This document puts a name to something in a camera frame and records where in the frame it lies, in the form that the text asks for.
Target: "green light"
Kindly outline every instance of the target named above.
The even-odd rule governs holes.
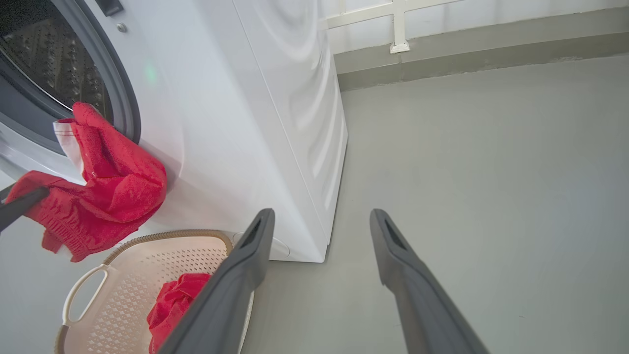
[[[144,67],[144,75],[146,75],[147,81],[150,84],[157,84],[157,69],[153,64],[149,63]]]

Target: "perforated basket side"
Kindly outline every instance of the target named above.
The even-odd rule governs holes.
[[[213,274],[232,249],[225,235],[206,230],[163,232],[125,243],[105,259],[108,279],[85,316],[62,326],[56,352],[145,353],[151,338],[146,316],[162,285],[183,273]]]

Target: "white railing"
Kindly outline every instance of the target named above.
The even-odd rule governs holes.
[[[328,17],[328,28],[346,26],[352,23],[393,15],[393,44],[391,54],[406,52],[410,48],[404,32],[404,13],[430,6],[454,3],[460,0],[392,0],[390,3],[370,6],[358,10],[345,11],[345,0],[338,0],[340,14]]]

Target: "red towel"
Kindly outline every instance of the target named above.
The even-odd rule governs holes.
[[[30,171],[13,186],[7,202],[48,186],[50,194],[26,216],[46,227],[42,246],[62,244],[78,262],[112,248],[136,231],[164,202],[164,165],[119,133],[91,106],[75,103],[70,123],[83,160],[85,186]]]
[[[209,274],[182,274],[176,282],[164,284],[147,316],[148,330],[153,335],[148,346],[150,354],[157,354],[209,278]]]

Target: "washing machine door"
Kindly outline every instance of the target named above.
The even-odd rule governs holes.
[[[93,105],[138,142],[140,118],[124,67],[82,0],[0,0],[0,169],[80,183],[53,122]]]

